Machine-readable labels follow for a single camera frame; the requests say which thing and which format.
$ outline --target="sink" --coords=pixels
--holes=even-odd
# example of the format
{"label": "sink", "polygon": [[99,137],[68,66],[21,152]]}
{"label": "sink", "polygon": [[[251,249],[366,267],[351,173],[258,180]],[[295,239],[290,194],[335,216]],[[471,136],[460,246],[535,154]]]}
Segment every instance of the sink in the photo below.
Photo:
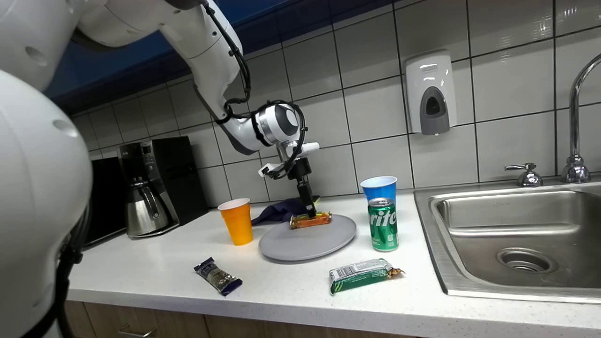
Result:
{"label": "sink", "polygon": [[601,183],[414,194],[447,294],[601,304]]}

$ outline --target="gray plate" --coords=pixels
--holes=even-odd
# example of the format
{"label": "gray plate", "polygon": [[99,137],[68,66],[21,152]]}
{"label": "gray plate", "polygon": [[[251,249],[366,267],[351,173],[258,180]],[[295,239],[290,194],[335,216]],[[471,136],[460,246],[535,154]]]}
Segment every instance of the gray plate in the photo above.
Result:
{"label": "gray plate", "polygon": [[298,261],[324,256],[350,242],[357,232],[353,220],[332,215],[330,224],[304,229],[290,228],[284,222],[271,228],[259,241],[259,250],[271,259]]}

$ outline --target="blue plastic cup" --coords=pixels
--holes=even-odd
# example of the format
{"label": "blue plastic cup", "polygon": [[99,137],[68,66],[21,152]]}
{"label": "blue plastic cup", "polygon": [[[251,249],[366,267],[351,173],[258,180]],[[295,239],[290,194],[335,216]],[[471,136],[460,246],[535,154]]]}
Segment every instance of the blue plastic cup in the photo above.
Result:
{"label": "blue plastic cup", "polygon": [[370,201],[374,198],[390,198],[397,205],[397,178],[394,176],[372,177],[361,182],[363,193]]}

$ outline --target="can lid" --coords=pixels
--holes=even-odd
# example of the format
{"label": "can lid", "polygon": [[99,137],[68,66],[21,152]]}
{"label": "can lid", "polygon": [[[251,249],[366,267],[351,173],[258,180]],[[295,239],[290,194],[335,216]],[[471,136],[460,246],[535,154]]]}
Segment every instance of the can lid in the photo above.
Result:
{"label": "can lid", "polygon": [[394,201],[390,198],[378,197],[372,200],[367,201],[367,205],[372,207],[385,207],[385,206],[393,206]]}

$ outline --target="sprite can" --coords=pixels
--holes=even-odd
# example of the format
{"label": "sprite can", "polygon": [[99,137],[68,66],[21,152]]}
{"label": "sprite can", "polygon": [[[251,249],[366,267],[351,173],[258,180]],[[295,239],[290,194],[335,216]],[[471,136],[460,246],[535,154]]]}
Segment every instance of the sprite can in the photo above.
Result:
{"label": "sprite can", "polygon": [[390,198],[370,200],[371,244],[377,251],[392,251],[398,248],[397,208]]}

